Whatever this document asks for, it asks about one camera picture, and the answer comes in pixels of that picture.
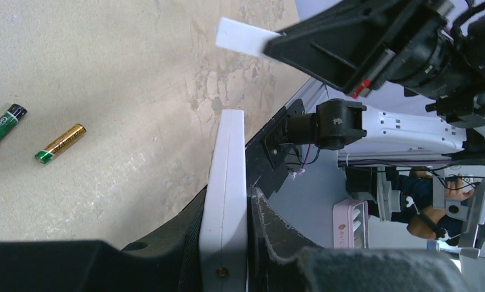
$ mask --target person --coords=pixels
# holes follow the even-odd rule
[[[350,184],[360,183],[360,188],[363,187],[363,181],[367,184],[365,187],[368,189],[376,188],[373,186],[373,181],[376,178],[369,175],[370,168],[361,169],[360,171],[351,170],[346,171],[346,185],[347,190]],[[416,207],[422,210],[438,227],[444,228],[448,233],[451,240],[447,240],[449,245],[456,246],[459,242],[458,235],[461,233],[463,222],[458,219],[454,219],[446,215],[445,210],[434,209],[432,206],[432,176],[425,172],[425,168],[413,167],[409,175],[400,175],[395,168],[387,168],[386,176],[391,181],[391,186],[394,190],[400,190],[403,195],[407,195],[413,198]],[[465,184],[461,179],[461,175],[458,175],[458,179],[455,181],[446,182],[445,197],[453,198],[461,201],[463,206],[467,206],[468,199],[473,196],[475,189],[470,191],[464,191]],[[379,216],[378,206],[376,203],[369,201],[369,213],[370,215]],[[416,215],[416,208],[409,207],[402,210],[402,212],[393,212],[391,214],[391,221],[401,222],[407,224],[407,231],[417,237],[424,239],[435,239],[436,234],[432,229],[427,226],[419,216]]]

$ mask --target white panel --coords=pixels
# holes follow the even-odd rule
[[[216,46],[253,57],[273,60],[262,53],[266,43],[280,34],[246,23],[221,18]]]
[[[199,252],[205,291],[246,288],[246,162],[244,113],[221,114],[201,229]],[[227,275],[220,276],[218,269]]]
[[[440,118],[389,113],[371,106],[362,113],[362,128],[368,135],[356,144],[385,142],[454,153],[463,149],[466,140],[465,129],[452,127]]]

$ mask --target black bracket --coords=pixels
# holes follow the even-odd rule
[[[430,113],[436,111],[437,115],[448,124],[458,128],[478,128],[485,126],[485,115],[475,109],[474,95],[459,96],[459,98],[439,99],[435,103],[425,106]]]
[[[280,166],[287,154],[293,147],[293,144],[284,144],[281,141],[281,137],[284,137],[284,125],[287,118],[295,114],[304,114],[305,107],[303,106],[303,101],[301,99],[296,100],[292,105],[282,112],[280,115],[274,117],[275,124],[272,129],[262,138],[261,143],[264,148],[264,152],[271,163],[273,169],[277,169]]]

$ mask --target screw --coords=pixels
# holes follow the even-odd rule
[[[229,272],[228,272],[228,269],[225,268],[225,267],[221,267],[221,268],[218,268],[216,270],[216,274],[219,276],[219,277],[226,277],[228,276]]]

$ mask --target pink box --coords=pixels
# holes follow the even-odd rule
[[[334,205],[334,248],[368,248],[368,202],[346,199]]]

